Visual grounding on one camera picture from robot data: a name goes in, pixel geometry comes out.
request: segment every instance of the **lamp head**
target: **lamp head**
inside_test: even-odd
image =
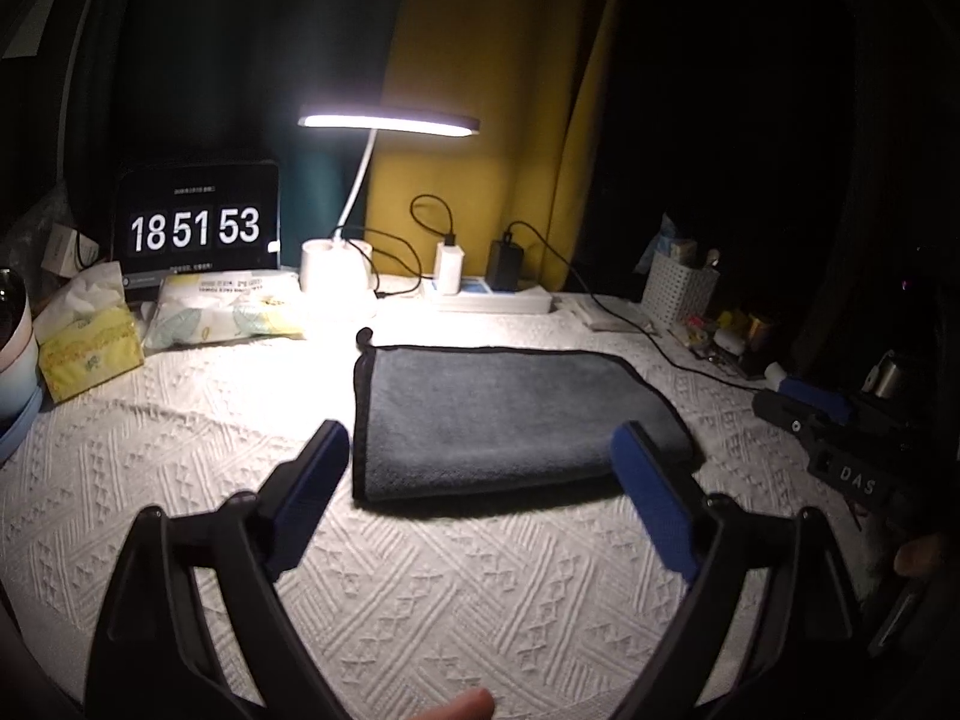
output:
[[[301,127],[349,127],[356,129],[390,129],[397,132],[421,132],[463,138],[480,131],[480,122],[466,116],[434,111],[412,111],[381,105],[317,105],[304,108],[298,124]]]

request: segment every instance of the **white plastic basket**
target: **white plastic basket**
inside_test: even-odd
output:
[[[712,268],[688,268],[656,252],[640,308],[666,327],[695,314],[702,317],[719,278]]]

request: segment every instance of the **white textured tablecloth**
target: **white textured tablecloth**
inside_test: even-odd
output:
[[[661,389],[704,448],[706,490],[768,514],[821,507],[854,583],[865,549],[842,499],[805,472],[786,433],[755,418],[750,394],[666,365],[648,341],[594,334],[570,312],[433,314],[382,301],[373,342],[611,352]],[[40,415],[0,469],[0,576],[27,641],[80,696],[113,562],[138,509],[217,507],[293,458],[324,419],[353,424],[353,337],[330,327],[286,338],[166,352]],[[675,359],[689,357],[662,340]],[[234,690],[256,697],[212,574],[200,587]],[[354,507],[344,478],[280,596],[357,720],[404,718],[472,685],[497,717],[606,718],[666,629],[683,583],[664,571],[625,497],[492,518],[414,521]],[[743,599],[755,608],[760,584]],[[715,672],[727,682],[749,627],[734,626]]]

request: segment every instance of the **black charger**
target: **black charger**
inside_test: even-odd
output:
[[[515,293],[520,283],[523,248],[512,241],[509,232],[499,241],[491,241],[487,260],[487,286],[496,293]]]

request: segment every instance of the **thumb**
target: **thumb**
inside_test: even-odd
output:
[[[430,709],[412,720],[491,720],[496,705],[485,688],[474,688],[461,693],[449,704]]]

